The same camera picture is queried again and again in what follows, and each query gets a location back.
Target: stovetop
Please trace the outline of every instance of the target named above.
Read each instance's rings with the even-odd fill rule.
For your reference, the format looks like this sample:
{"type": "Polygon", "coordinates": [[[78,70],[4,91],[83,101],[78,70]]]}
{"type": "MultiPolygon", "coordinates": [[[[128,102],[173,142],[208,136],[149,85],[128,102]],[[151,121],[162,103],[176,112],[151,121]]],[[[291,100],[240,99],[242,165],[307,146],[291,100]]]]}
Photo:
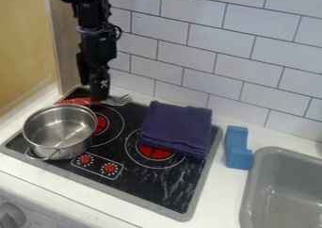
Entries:
{"type": "MultiPolygon", "coordinates": [[[[88,97],[76,89],[66,98],[88,97]]],[[[191,219],[207,172],[221,140],[221,130],[213,126],[214,143],[206,159],[184,156],[137,143],[138,130],[146,106],[96,106],[98,126],[92,146],[72,160],[30,160],[24,157],[29,146],[21,132],[1,151],[38,167],[66,176],[125,201],[148,208],[179,221],[191,219]]]]}

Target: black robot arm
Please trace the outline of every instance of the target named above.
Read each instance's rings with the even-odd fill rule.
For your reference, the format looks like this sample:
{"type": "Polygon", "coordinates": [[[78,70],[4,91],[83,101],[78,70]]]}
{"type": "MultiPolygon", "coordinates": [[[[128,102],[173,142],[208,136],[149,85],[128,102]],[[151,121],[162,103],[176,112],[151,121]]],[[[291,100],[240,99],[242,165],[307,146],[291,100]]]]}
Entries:
{"type": "Polygon", "coordinates": [[[89,84],[91,97],[106,99],[109,95],[108,62],[117,57],[117,40],[121,29],[108,21],[111,16],[108,0],[61,0],[72,5],[78,19],[76,30],[81,36],[76,55],[82,85],[89,84]]]}

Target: purple towel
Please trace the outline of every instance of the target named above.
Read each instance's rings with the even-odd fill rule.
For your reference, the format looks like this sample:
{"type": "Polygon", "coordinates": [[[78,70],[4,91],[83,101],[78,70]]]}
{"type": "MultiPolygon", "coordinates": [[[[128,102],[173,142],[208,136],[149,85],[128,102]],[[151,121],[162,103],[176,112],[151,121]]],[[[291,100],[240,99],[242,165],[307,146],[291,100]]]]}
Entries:
{"type": "Polygon", "coordinates": [[[212,111],[151,102],[139,141],[184,155],[206,157],[211,146],[212,111]]]}

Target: countertop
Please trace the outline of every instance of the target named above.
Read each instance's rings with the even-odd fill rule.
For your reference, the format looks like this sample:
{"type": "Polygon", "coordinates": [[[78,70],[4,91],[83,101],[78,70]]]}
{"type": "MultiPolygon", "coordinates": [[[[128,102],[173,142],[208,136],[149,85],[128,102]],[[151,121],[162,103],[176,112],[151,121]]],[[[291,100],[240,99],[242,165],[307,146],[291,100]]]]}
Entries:
{"type": "MultiPolygon", "coordinates": [[[[112,94],[130,93],[136,102],[148,104],[153,97],[114,88],[112,94]]],[[[61,98],[56,85],[42,90],[36,96],[13,109],[0,119],[0,143],[6,141],[22,127],[24,120],[34,111],[61,98]]],[[[253,151],[267,146],[278,146],[306,155],[322,156],[322,143],[298,138],[263,127],[214,115],[213,122],[223,131],[228,125],[248,127],[248,146],[253,151]]],[[[178,222],[144,208],[109,196],[90,187],[57,176],[18,159],[0,154],[0,187],[10,187],[27,199],[63,212],[92,227],[142,228],[240,228],[238,221],[246,171],[228,169],[224,165],[222,142],[202,190],[192,220],[178,222]]]]}

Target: metal pot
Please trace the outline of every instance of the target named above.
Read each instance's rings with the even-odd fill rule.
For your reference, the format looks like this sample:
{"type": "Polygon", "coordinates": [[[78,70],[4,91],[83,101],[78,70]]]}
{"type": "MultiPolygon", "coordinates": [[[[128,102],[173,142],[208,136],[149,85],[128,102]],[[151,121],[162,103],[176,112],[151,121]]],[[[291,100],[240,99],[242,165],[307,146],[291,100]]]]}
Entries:
{"type": "Polygon", "coordinates": [[[31,144],[24,154],[42,161],[76,157],[90,147],[96,126],[95,113],[85,106],[46,107],[24,123],[24,138],[31,144]]]}

